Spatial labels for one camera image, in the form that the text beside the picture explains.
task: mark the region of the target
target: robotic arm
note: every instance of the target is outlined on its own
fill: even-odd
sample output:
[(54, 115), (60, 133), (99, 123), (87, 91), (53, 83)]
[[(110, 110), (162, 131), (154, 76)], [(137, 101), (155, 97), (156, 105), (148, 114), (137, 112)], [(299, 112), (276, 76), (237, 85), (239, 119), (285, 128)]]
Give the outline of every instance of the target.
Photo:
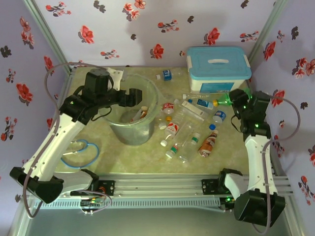
[[(270, 192), (271, 222), (274, 224), (285, 207), (285, 199), (278, 196), (271, 172), (269, 148), (265, 151), (265, 163), (262, 158), (264, 145), (270, 140), (269, 125), (264, 121), (270, 97), (256, 91), (248, 101), (248, 95), (236, 89), (231, 91), (229, 98), (235, 116), (241, 120), (245, 146), (249, 157), (250, 179), (248, 186), (239, 171), (223, 169), (219, 175), (219, 190), (230, 191), (234, 200), (234, 216), (237, 220), (258, 225), (267, 225), (267, 193)], [(267, 176), (263, 166), (267, 167)]]
[(33, 157), (23, 167), (14, 167), (10, 176), (23, 186), (35, 157), (54, 135), (37, 165), (32, 168), (27, 190), (47, 204), (65, 192), (87, 189), (96, 191), (98, 176), (93, 172), (82, 169), (76, 173), (54, 173), (57, 163), (73, 138), (97, 115), (100, 108), (110, 108), (114, 104), (133, 107), (141, 101), (141, 90), (131, 88), (129, 94), (126, 94), (125, 90), (119, 90), (119, 86), (113, 82), (108, 71), (92, 69), (86, 75), (84, 86), (80, 86), (73, 95), (66, 98), (61, 106), (57, 134), (53, 133), (54, 128), (51, 127), (51, 131)]

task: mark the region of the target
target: green plastic bottle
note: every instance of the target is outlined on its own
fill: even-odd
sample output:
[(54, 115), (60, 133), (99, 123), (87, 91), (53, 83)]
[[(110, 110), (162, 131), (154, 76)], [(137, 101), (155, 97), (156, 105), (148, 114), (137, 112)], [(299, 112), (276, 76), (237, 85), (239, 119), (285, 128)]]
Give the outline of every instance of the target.
[[(244, 92), (248, 95), (248, 98), (252, 97), (250, 88), (244, 89)], [(229, 93), (224, 93), (219, 99), (213, 100), (213, 105), (215, 107), (217, 107), (219, 105), (231, 106), (232, 101), (230, 99)]]

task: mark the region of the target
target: container handle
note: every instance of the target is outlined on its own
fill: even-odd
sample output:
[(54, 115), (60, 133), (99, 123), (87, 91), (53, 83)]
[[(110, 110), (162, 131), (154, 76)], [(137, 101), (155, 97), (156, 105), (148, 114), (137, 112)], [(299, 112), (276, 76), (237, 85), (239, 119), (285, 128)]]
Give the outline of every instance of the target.
[(212, 64), (212, 63), (228, 63), (228, 60), (225, 59), (211, 59), (208, 60), (208, 63)]

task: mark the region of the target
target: blue bottle cap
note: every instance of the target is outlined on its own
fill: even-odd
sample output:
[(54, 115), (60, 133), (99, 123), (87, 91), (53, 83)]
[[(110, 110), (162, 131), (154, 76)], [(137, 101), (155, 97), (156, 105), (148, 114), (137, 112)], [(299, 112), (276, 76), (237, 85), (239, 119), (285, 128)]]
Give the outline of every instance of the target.
[(209, 129), (215, 130), (215, 129), (216, 129), (216, 126), (215, 126), (214, 124), (210, 124)]

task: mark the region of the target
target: blue plastic lid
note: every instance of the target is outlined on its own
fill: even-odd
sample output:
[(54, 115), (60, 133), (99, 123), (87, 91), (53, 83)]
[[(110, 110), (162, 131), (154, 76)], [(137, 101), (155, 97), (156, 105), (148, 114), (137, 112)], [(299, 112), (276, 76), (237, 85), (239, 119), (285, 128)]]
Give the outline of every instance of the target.
[(247, 80), (252, 71), (245, 52), (236, 46), (191, 47), (189, 74), (194, 80)]
[(216, 129), (216, 126), (215, 126), (214, 124), (210, 124), (209, 129), (215, 130), (215, 129)]

